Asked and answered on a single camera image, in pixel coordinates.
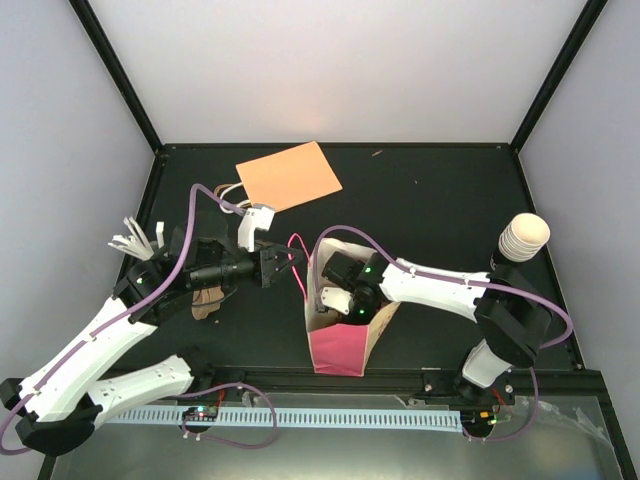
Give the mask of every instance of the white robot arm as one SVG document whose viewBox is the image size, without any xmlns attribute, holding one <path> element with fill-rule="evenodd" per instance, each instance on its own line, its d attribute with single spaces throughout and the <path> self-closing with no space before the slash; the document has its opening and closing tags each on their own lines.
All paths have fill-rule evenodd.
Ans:
<svg viewBox="0 0 640 480">
<path fill-rule="evenodd" d="M 387 302 L 411 302 L 446 310 L 478 323 L 484 339 L 471 350 L 461 376 L 482 389 L 512 366 L 529 367 L 535 361 L 551 316 L 532 302 L 486 288 L 468 285 L 507 284 L 535 293 L 514 269 L 500 266 L 493 273 L 460 273 L 397 259 L 398 268 L 375 253 L 365 263 L 342 252 L 335 252 L 322 275 L 335 287 L 326 287 L 320 295 L 324 307 L 340 312 L 344 323 L 367 324 L 380 306 Z M 460 284 L 416 275 L 459 278 Z"/>
<path fill-rule="evenodd" d="M 111 319 L 150 296 L 176 263 L 172 245 L 164 246 L 161 225 L 152 246 L 135 221 L 126 219 L 132 236 L 116 236 L 114 241 L 120 245 L 112 246 L 142 261 L 118 282 L 113 297 L 54 359 L 29 377 L 10 378 L 0 384 L 0 399 L 8 409 L 29 397 L 18 412 L 23 418 L 16 425 L 23 444 L 48 455 L 62 455 L 83 443 L 111 417 L 182 394 L 195 379 L 208 375 L 211 367 L 205 356 L 197 349 L 186 349 L 145 369 L 100 380 L 127 350 L 153 334 L 176 308 L 188 308 L 192 292 L 214 286 L 222 287 L 224 292 L 237 288 L 236 283 L 242 279 L 257 279 L 268 287 L 299 262 L 303 258 L 299 250 L 254 241 L 255 230 L 269 229 L 273 213 L 264 206 L 248 209 L 238 230 L 237 246 L 226 238 L 226 223 L 220 222 L 220 216 L 198 216 L 200 228 L 182 273 L 150 305 L 104 328 Z M 184 243 L 183 233 L 179 228 L 177 231 L 174 237 L 179 245 L 173 245 L 174 250 Z M 204 260 L 203 255 L 198 255 L 201 244 L 206 245 Z"/>
</svg>

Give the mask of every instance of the white wall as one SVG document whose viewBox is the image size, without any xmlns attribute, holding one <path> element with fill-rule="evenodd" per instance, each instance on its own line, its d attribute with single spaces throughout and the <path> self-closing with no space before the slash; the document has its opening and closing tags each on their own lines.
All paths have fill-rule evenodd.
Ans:
<svg viewBox="0 0 640 480">
<path fill-rule="evenodd" d="M 640 467 L 640 3 L 609 2 L 522 153 L 590 368 Z"/>
<path fill-rule="evenodd" d="M 509 142 L 585 0 L 91 0 L 165 142 Z"/>
<path fill-rule="evenodd" d="M 41 367 L 109 295 L 106 242 L 152 155 L 68 2 L 0 2 L 0 59 L 1 380 Z M 0 476 L 36 478 L 42 458 L 0 457 Z"/>
</svg>

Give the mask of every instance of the black metal frame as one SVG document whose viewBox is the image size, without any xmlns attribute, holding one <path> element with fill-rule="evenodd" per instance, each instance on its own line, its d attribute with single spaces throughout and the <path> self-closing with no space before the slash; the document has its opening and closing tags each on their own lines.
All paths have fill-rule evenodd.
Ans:
<svg viewBox="0 0 640 480">
<path fill-rule="evenodd" d="M 155 153 L 153 168 L 151 170 L 149 181 L 145 188 L 137 216 L 140 224 L 146 226 L 151 212 L 151 207 L 160 184 L 160 179 L 162 178 L 164 167 L 166 165 L 167 155 L 165 154 L 165 151 L 168 147 L 162 143 L 156 133 L 151 120 L 135 92 L 135 89 L 125 73 L 122 64 L 118 60 L 107 35 L 102 29 L 95 12 L 91 8 L 89 0 L 69 0 L 69 3 L 73 6 L 73 9 L 84 26 L 89 38 L 93 42 L 118 90 L 122 94 L 122 97 L 131 110 L 132 115 L 142 130 L 142 133 L 147 139 L 149 146 Z M 535 128 L 535 125 L 542 116 L 544 109 L 551 100 L 551 97 L 562 81 L 565 73 L 569 69 L 569 66 L 584 43 L 606 3 L 607 0 L 586 1 L 579 18 L 547 74 L 547 77 L 518 128 L 513 140 L 509 145 L 499 145 L 499 147 L 509 148 L 511 150 L 514 162 L 518 166 L 521 165 L 518 157 L 520 150 Z M 524 179 L 524 174 L 522 173 L 522 170 L 520 170 L 520 172 L 522 184 L 526 186 L 527 182 Z M 528 190 L 527 195 L 529 199 L 529 206 L 532 211 L 535 211 L 533 199 Z M 546 249 L 544 251 L 544 255 L 551 267 L 551 270 L 555 272 L 551 263 L 551 258 Z M 129 261 L 125 259 L 120 271 L 120 277 L 122 277 L 123 272 L 128 270 L 130 266 L 131 264 Z M 554 281 L 556 282 L 555 286 L 557 291 L 560 292 L 557 277 L 555 277 L 555 275 Z M 570 343 L 570 354 L 575 358 L 575 369 L 573 371 L 537 372 L 540 394 L 546 396 L 575 395 L 597 397 L 615 449 L 616 458 L 624 478 L 635 479 L 637 478 L 636 472 L 622 436 L 620 425 L 616 418 L 602 375 L 597 371 L 584 370 L 584 362 L 575 336 L 571 337 Z M 413 395 L 418 391 L 424 391 L 424 375 L 415 371 L 393 372 L 392 375 L 388 372 L 367 371 L 367 375 L 365 377 L 357 379 L 350 377 L 318 376 L 314 375 L 312 371 L 290 370 L 283 370 L 282 372 L 274 372 L 273 370 L 235 371 L 228 372 L 228 374 L 232 376 L 240 375 L 245 381 L 267 391 L 330 392 L 335 390 L 340 392 L 378 394 L 394 393 L 400 395 Z M 528 372 L 513 372 L 510 376 L 510 382 L 514 389 L 520 394 L 530 395 L 533 393 L 531 379 Z M 38 479 L 45 480 L 51 478 L 54 465 L 55 458 L 46 457 Z"/>
</svg>

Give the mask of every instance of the black table surface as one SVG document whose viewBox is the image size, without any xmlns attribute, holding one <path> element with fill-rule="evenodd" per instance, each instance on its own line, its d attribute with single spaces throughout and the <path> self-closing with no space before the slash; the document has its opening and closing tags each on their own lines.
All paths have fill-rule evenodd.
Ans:
<svg viewBox="0 0 640 480">
<path fill-rule="evenodd" d="M 530 211 L 517 159 L 497 146 L 321 145 L 343 189 L 278 213 L 259 238 L 286 244 L 293 232 L 309 249 L 326 227 L 352 225 L 369 233 L 392 255 L 455 271 L 487 271 L 498 236 L 514 215 Z M 282 145 L 168 147 L 147 233 L 165 222 L 165 232 L 186 220 L 189 189 L 213 190 L 235 183 L 235 165 L 278 152 Z M 229 194 L 230 200 L 244 193 Z M 217 209 L 204 195 L 198 210 Z M 232 238 L 240 218 L 228 215 Z M 350 234 L 337 238 L 363 243 Z M 521 273 L 539 292 L 558 301 L 552 272 L 538 254 Z M 564 324 L 555 318 L 549 338 Z M 376 344 L 370 371 L 458 368 L 481 340 L 472 322 L 448 312 L 403 304 Z M 301 292 L 289 275 L 268 289 L 243 284 L 222 308 L 195 321 L 184 311 L 132 348 L 117 369 L 145 367 L 180 347 L 198 345 L 217 367 L 311 370 Z M 540 369 L 570 369 L 564 345 L 542 351 Z"/>
</svg>

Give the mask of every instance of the purple cable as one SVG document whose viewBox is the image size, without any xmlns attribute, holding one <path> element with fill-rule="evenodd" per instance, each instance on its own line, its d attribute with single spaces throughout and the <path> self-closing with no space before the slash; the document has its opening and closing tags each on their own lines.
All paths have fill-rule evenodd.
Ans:
<svg viewBox="0 0 640 480">
<path fill-rule="evenodd" d="M 33 397 L 33 394 L 30 393 L 29 395 L 26 395 L 22 400 L 20 400 L 15 407 L 13 407 L 11 409 L 11 411 L 9 412 L 9 415 L 7 415 L 7 418 L 5 418 L 2 422 L 2 425 L 0 426 L 0 455 L 5 455 L 5 456 L 11 456 L 11 455 L 22 455 L 23 453 L 27 453 L 30 452 L 31 449 L 30 448 L 18 448 L 15 450 L 9 450 L 4 448 L 4 446 L 2 445 L 2 437 L 4 437 L 4 432 L 7 431 L 7 428 L 9 428 L 9 424 L 11 423 L 11 420 L 13 420 L 13 417 L 15 417 L 18 414 L 18 411 L 24 407 L 27 402 L 29 400 L 31 400 L 31 398 Z"/>
<path fill-rule="evenodd" d="M 533 422 L 536 419 L 536 415 L 538 414 L 538 379 L 536 378 L 536 373 L 533 371 L 533 368 L 530 368 L 529 372 L 531 373 L 531 381 L 533 382 L 533 411 L 531 412 L 531 416 L 529 417 L 529 420 L 527 420 L 527 423 L 525 423 L 518 431 L 499 438 L 474 437 L 473 435 L 469 434 L 469 432 L 467 432 L 466 428 L 462 427 L 462 433 L 465 435 L 465 437 L 467 437 L 470 441 L 482 443 L 506 442 L 507 440 L 515 440 L 516 438 L 520 437 L 529 429 L 529 427 L 531 427 L 531 425 L 533 425 Z"/>
<path fill-rule="evenodd" d="M 240 216 L 244 215 L 245 211 L 243 209 L 236 207 L 235 205 L 225 200 L 221 200 L 220 197 L 215 195 L 212 191 L 207 189 L 204 185 L 201 185 L 199 183 L 194 184 L 191 187 L 191 191 L 189 192 L 189 214 L 187 216 L 187 230 L 184 234 L 184 244 L 182 245 L 182 250 L 180 251 L 180 255 L 178 256 L 178 261 L 176 262 L 176 265 L 173 267 L 173 270 L 171 270 L 171 273 L 169 274 L 169 276 L 166 278 L 164 282 L 162 282 L 162 284 L 156 290 L 154 290 L 154 292 L 151 295 L 143 299 L 141 302 L 136 303 L 134 306 L 127 309 L 126 311 L 116 315 L 111 320 L 104 322 L 98 328 L 93 330 L 89 335 L 91 335 L 92 337 L 95 337 L 100 332 L 106 330 L 117 321 L 122 320 L 123 318 L 126 318 L 129 315 L 134 314 L 141 308 L 144 308 L 145 306 L 149 305 L 156 298 L 162 295 L 164 291 L 169 287 L 169 285 L 171 285 L 171 283 L 176 279 L 176 277 L 180 273 L 180 270 L 182 269 L 182 265 L 184 265 L 184 262 L 187 258 L 187 253 L 189 252 L 189 244 L 191 243 L 191 238 L 193 237 L 193 227 L 194 227 L 195 217 L 196 217 L 196 194 L 199 191 L 206 194 L 208 197 L 210 197 L 212 200 L 216 201 L 223 207 L 228 208 L 229 210 L 232 210 L 234 213 L 237 213 Z M 64 365 L 67 361 L 69 361 L 69 359 L 73 357 L 76 354 L 76 352 L 80 350 L 86 343 L 87 343 L 86 341 L 81 340 L 76 345 L 74 345 L 73 348 L 71 348 L 71 350 L 69 350 L 64 356 L 62 356 L 62 358 L 60 358 L 60 360 L 58 360 L 53 365 L 53 367 L 51 367 L 51 369 L 42 377 L 42 379 L 40 379 L 40 381 L 34 385 L 34 389 L 40 390 L 49 381 L 49 379 L 60 369 L 60 367 L 62 367 L 62 365 Z M 31 399 L 31 396 L 30 395 L 25 396 L 25 398 L 23 398 L 18 403 L 20 407 L 13 408 L 11 412 L 9 412 L 9 416 L 5 418 L 5 420 L 2 422 L 2 425 L 0 425 L 0 454 L 20 455 L 30 450 L 28 448 L 21 448 L 18 450 L 7 450 L 4 447 L 2 447 L 2 438 L 4 437 L 4 434 L 13 417 L 15 417 L 16 413 L 18 412 L 18 410 L 20 410 L 20 408 L 22 408 L 27 404 L 27 402 Z"/>
<path fill-rule="evenodd" d="M 233 440 L 227 440 L 226 438 L 220 438 L 214 435 L 200 434 L 200 437 L 204 438 L 205 440 L 211 440 L 212 442 L 221 443 L 222 445 L 228 445 L 230 447 L 242 448 L 244 450 L 258 450 L 259 448 L 268 447 L 273 442 L 275 442 L 276 438 L 278 438 L 278 419 L 277 419 L 276 409 L 273 406 L 273 403 L 271 403 L 271 400 L 269 400 L 269 398 L 266 396 L 266 394 L 262 390 L 259 390 L 256 387 L 247 385 L 242 382 L 236 382 L 236 383 L 225 383 L 223 385 L 217 385 L 207 390 L 203 390 L 202 392 L 185 393 L 183 395 L 176 395 L 173 398 L 195 398 L 195 397 L 200 397 L 202 395 L 206 395 L 208 393 L 217 392 L 218 390 L 225 390 L 227 388 L 234 388 L 234 387 L 246 388 L 247 390 L 250 390 L 253 393 L 258 394 L 260 398 L 262 398 L 265 401 L 265 403 L 269 407 L 269 410 L 271 410 L 271 418 L 273 418 L 273 427 L 271 429 L 271 435 L 269 435 L 269 438 L 267 438 L 266 440 L 260 443 L 247 444 L 247 443 L 234 442 Z M 184 421 L 182 422 L 182 431 L 185 433 L 185 435 L 197 435 L 192 432 L 189 432 L 187 430 L 186 425 L 187 425 L 187 419 L 185 418 Z"/>
<path fill-rule="evenodd" d="M 318 249 L 320 248 L 320 242 L 322 241 L 323 238 L 325 238 L 328 234 L 330 234 L 331 232 L 335 232 L 336 230 L 345 230 L 347 232 L 351 232 L 351 233 L 355 233 L 356 235 L 359 235 L 360 237 L 364 238 L 367 242 L 369 242 L 369 244 L 378 251 L 378 253 L 380 255 L 382 255 L 384 257 L 384 259 L 389 262 L 391 265 L 393 265 L 394 267 L 402 270 L 403 272 L 406 273 L 412 273 L 408 267 L 405 267 L 404 265 L 401 265 L 400 263 L 398 263 L 391 255 L 389 255 L 381 246 L 378 242 L 376 242 L 373 238 L 371 238 L 369 235 L 367 235 L 366 233 L 364 233 L 362 230 L 359 230 L 355 227 L 350 227 L 348 225 L 334 225 L 333 227 L 329 227 L 327 228 L 324 232 L 322 232 L 320 234 L 320 236 L 318 237 L 318 240 L 316 240 L 316 244 L 313 247 L 313 279 L 317 285 L 316 288 L 318 288 L 318 292 L 320 291 L 319 289 L 319 285 L 320 285 L 320 275 L 318 272 Z M 449 282 L 449 283 L 455 283 L 457 285 L 467 285 L 467 283 L 460 279 L 460 278 L 455 278 L 455 277 L 449 277 L 447 275 L 439 275 L 437 273 L 430 273 L 430 272 L 423 272 L 420 270 L 416 270 L 414 273 L 412 273 L 413 275 L 415 275 L 416 277 L 424 277 L 424 278 L 430 278 L 432 280 L 439 280 L 442 282 Z M 560 318 L 562 318 L 564 320 L 564 322 L 567 325 L 566 330 L 564 331 L 564 333 L 562 335 L 560 335 L 557 338 L 554 338 L 550 341 L 548 341 L 547 343 L 544 343 L 540 346 L 540 348 L 547 348 L 547 347 L 551 347 L 552 345 L 557 345 L 558 343 L 562 343 L 564 342 L 567 338 L 569 338 L 571 336 L 571 333 L 573 332 L 573 321 L 571 320 L 571 317 L 569 316 L 569 314 L 567 312 L 565 312 L 564 310 L 562 310 L 560 307 L 558 307 L 555 303 L 550 302 L 549 300 L 547 300 L 546 298 L 543 298 L 539 295 L 535 295 L 533 293 L 529 293 L 525 290 L 520 290 L 518 288 L 513 288 L 513 287 L 507 287 L 505 285 L 498 285 L 495 283 L 488 283 L 488 282 L 478 282 L 476 280 L 469 280 L 468 281 L 468 285 L 472 286 L 472 287 L 480 287 L 480 288 L 488 288 L 490 290 L 497 290 L 500 292 L 505 292 L 505 293 L 511 293 L 513 295 L 518 295 L 520 297 L 526 298 L 528 300 L 532 300 L 536 303 L 539 303 L 540 305 L 548 308 L 549 310 L 555 312 L 556 314 L 558 314 L 558 316 Z M 319 304 L 319 300 L 320 300 L 320 295 L 316 295 L 316 303 L 318 306 L 320 306 Z"/>
</svg>

